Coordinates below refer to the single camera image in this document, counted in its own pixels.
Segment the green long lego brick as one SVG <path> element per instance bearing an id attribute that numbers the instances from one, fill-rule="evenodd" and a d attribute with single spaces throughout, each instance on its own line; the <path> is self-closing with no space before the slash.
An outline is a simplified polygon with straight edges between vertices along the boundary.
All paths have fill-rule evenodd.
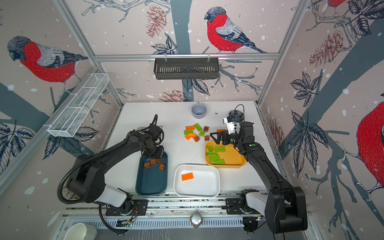
<path id="1" fill-rule="evenodd" d="M 224 159 L 219 159 L 213 162 L 214 165 L 225 165 L 225 160 Z"/>

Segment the orange lego plate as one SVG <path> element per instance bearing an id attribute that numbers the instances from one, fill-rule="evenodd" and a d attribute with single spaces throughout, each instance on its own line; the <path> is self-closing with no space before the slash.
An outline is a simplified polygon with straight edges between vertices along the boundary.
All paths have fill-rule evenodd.
<path id="1" fill-rule="evenodd" d="M 194 178 L 193 173 L 182 174 L 182 181 L 192 180 Z"/>

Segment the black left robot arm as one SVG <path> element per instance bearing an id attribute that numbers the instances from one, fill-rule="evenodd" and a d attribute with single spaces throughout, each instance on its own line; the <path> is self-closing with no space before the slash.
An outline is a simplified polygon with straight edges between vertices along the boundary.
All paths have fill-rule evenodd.
<path id="1" fill-rule="evenodd" d="M 95 203 L 113 206 L 124 215 L 130 213 L 134 207 L 131 194 L 107 184 L 106 176 L 132 154 L 141 153 L 143 157 L 155 160 L 163 158 L 161 143 L 165 135 L 157 122 L 158 115 L 155 115 L 149 126 L 128 132 L 112 147 L 92 156 L 79 156 L 59 182 L 58 199 L 67 205 Z"/>

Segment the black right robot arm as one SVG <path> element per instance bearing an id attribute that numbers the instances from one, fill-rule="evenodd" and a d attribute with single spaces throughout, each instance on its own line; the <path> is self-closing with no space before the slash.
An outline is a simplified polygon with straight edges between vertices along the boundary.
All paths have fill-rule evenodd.
<path id="1" fill-rule="evenodd" d="M 304 191 L 293 187 L 277 171 L 261 146 L 255 141 L 253 123 L 239 123 L 238 132 L 228 130 L 211 133 L 216 144 L 233 145 L 239 154 L 257 171 L 268 197 L 262 204 L 260 197 L 252 197 L 253 192 L 245 192 L 243 197 L 246 209 L 253 209 L 265 217 L 273 234 L 304 231 L 308 228 L 307 205 Z"/>

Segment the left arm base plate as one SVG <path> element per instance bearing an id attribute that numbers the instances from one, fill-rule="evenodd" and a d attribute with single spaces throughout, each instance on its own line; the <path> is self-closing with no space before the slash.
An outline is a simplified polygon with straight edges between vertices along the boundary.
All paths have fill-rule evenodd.
<path id="1" fill-rule="evenodd" d="M 125 216 L 144 216 L 148 207 L 148 200 L 130 200 L 117 208 L 112 205 L 107 206 L 106 216 L 125 217 Z"/>

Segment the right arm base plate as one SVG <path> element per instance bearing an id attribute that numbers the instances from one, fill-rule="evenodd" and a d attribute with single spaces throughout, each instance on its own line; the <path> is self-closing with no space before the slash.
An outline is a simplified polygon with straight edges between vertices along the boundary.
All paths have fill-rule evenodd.
<path id="1" fill-rule="evenodd" d="M 227 215 L 263 215 L 266 207 L 266 201 L 251 200 L 249 203 L 246 200 L 239 198 L 226 198 L 225 206 L 222 207 Z"/>

